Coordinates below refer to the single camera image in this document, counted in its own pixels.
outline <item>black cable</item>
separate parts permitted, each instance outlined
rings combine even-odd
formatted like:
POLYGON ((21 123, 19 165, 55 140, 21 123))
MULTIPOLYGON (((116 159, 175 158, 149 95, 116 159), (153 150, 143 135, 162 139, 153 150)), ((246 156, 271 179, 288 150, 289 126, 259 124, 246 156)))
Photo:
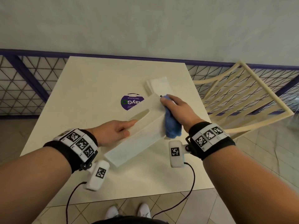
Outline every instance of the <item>black cable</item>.
POLYGON ((66 204, 66 209, 65 209, 65 216, 66 216, 66 224, 68 224, 68 207, 69 207, 69 202, 71 200, 71 197, 73 195, 73 193, 75 192, 75 190, 81 185, 81 184, 86 184, 87 182, 81 182, 79 185, 77 185, 74 190, 72 191, 70 197, 69 197, 69 200, 68 200, 68 203, 66 204))
POLYGON ((185 196, 185 198, 184 198, 183 200, 181 200, 181 202, 179 202, 178 204, 174 205, 173 207, 171 207, 171 208, 169 208, 169 209, 167 209, 167 210, 160 211, 159 213, 155 214, 155 215, 152 217, 152 219, 153 219, 156 215, 161 214, 162 212, 169 211, 169 210, 175 208, 175 207, 178 206, 180 203, 182 203, 185 199, 187 199, 187 197, 191 194, 191 192, 192 192, 192 190, 193 190, 193 187, 194 187, 194 184, 195 184, 195 172, 194 172, 193 167, 192 167, 189 163, 184 162, 184 164, 187 164, 187 165, 189 165, 189 166, 191 167, 191 169, 192 169, 192 171, 193 171, 193 175, 194 175, 193 184, 192 184, 192 187, 191 187, 190 192, 188 193, 187 196, 185 196))

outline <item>table top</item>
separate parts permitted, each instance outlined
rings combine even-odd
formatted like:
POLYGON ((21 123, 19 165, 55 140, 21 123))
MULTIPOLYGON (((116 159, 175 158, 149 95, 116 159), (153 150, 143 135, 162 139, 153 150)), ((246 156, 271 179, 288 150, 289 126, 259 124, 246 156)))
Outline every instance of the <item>table top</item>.
MULTIPOLYGON (((91 128, 117 119, 126 112, 121 106, 124 95, 137 93, 146 98, 146 80, 165 76, 175 95, 202 119, 210 121, 184 63, 70 57, 21 155, 42 147, 66 129, 91 128)), ((176 140, 185 144, 186 137, 183 130, 176 140)), ((188 166, 170 167, 168 142, 161 139, 120 167, 111 165, 99 191, 79 187, 70 204, 189 191, 192 170, 188 166)), ((95 161, 102 158, 99 152, 95 161)), ((199 158, 186 154, 185 161, 195 170, 193 190, 213 188, 199 158)), ((65 205, 75 186, 86 181, 87 175, 86 171, 72 174, 48 206, 65 205)))

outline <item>circular sticker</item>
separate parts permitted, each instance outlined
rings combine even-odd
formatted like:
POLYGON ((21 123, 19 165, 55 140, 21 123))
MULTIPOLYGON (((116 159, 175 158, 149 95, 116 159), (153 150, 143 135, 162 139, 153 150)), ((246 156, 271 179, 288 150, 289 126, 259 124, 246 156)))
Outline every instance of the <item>circular sticker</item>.
POLYGON ((123 96, 121 99, 121 106, 125 110, 129 110, 133 106, 139 104, 141 101, 143 101, 144 98, 136 93, 128 93, 127 95, 123 96))

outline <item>blue cloth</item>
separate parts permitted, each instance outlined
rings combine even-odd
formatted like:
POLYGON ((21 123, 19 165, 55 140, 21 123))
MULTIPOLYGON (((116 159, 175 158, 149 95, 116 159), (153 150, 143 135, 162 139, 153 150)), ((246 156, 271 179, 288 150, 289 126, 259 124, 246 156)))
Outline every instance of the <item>blue cloth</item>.
POLYGON ((169 138, 176 138, 182 135, 182 125, 174 118, 171 111, 165 107, 165 128, 166 136, 169 138))

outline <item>shoe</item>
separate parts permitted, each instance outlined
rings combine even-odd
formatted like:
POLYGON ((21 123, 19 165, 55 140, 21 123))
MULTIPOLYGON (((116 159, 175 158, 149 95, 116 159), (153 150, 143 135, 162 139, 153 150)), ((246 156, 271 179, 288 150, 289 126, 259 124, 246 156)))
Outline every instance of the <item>shoe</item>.
POLYGON ((119 213, 118 213, 117 208, 115 206, 112 206, 108 209, 105 219, 111 219, 118 215, 119 215, 119 213))
POLYGON ((138 209, 138 213, 137 216, 139 217, 146 217, 146 218, 150 218, 150 208, 147 204, 143 203, 140 205, 139 209, 138 209))

